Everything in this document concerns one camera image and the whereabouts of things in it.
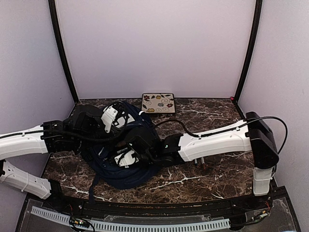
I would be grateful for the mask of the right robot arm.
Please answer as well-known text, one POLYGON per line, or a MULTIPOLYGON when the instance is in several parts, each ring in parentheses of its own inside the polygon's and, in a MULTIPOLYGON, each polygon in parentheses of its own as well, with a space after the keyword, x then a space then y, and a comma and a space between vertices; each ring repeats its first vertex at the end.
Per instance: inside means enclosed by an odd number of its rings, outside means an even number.
POLYGON ((266 119, 282 122, 275 116, 260 117, 248 112, 244 120, 225 127, 199 133, 187 131, 163 140, 156 139, 145 128, 134 128, 125 137, 129 151, 116 163, 126 168, 137 162, 169 167, 213 155, 251 151, 253 194, 247 198, 246 205, 256 210, 265 202, 281 152, 272 129, 264 122, 266 119))

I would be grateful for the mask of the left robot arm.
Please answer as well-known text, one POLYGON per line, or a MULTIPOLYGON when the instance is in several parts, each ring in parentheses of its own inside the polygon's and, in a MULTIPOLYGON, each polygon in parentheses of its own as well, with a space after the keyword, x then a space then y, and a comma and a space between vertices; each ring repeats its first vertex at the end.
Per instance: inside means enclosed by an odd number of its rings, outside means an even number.
POLYGON ((59 182, 32 175, 10 161, 29 155, 78 151, 94 144, 111 143, 120 137, 128 123, 128 109, 115 102, 105 109, 91 105, 79 106, 68 118, 44 122, 30 129, 0 136, 0 181, 33 194, 58 211, 68 207, 59 182))

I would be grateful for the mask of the navy blue student backpack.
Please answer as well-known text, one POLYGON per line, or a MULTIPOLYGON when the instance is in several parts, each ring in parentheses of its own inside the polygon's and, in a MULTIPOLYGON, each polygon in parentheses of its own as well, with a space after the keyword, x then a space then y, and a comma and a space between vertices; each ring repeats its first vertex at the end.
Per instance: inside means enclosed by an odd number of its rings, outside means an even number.
POLYGON ((132 129, 145 127, 158 135, 149 116, 140 111, 138 107, 126 101, 124 101, 124 103, 128 106, 129 120, 125 132, 121 135, 119 140, 110 145, 92 145, 82 150, 80 153, 83 159, 96 173, 92 185, 89 188, 90 203, 94 203, 95 201, 94 187, 101 179, 116 189, 131 189, 147 182, 161 170, 161 166, 144 163, 140 160, 130 165, 128 168, 119 167, 112 161, 117 151, 124 148, 130 149, 130 147, 126 145, 124 138, 132 129))

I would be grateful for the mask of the white marker purple cap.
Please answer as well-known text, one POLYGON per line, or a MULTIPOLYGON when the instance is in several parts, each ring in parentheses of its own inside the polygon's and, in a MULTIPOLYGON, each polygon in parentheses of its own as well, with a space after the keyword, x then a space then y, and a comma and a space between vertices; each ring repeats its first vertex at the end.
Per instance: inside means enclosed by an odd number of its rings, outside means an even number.
POLYGON ((205 164, 203 157, 201 158, 201 166, 202 166, 203 170, 206 170, 206 164, 205 164))

